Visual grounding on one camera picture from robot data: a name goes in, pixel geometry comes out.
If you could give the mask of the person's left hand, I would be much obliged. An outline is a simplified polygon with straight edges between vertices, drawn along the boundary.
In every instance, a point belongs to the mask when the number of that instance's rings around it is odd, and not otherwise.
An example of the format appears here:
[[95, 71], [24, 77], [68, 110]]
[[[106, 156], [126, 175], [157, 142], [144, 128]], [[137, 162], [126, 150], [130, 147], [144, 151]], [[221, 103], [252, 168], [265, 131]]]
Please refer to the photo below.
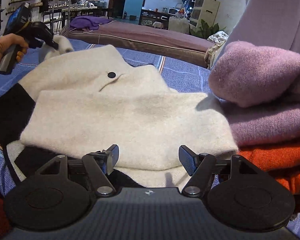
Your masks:
[[15, 34], [8, 34], [5, 36], [2, 36], [2, 37], [0, 37], [0, 61], [3, 57], [3, 54], [12, 45], [21, 46], [21, 49], [17, 52], [17, 55], [16, 55], [17, 62], [20, 62], [22, 60], [24, 55], [27, 53], [27, 49], [29, 47], [28, 43], [21, 36], [18, 36]]

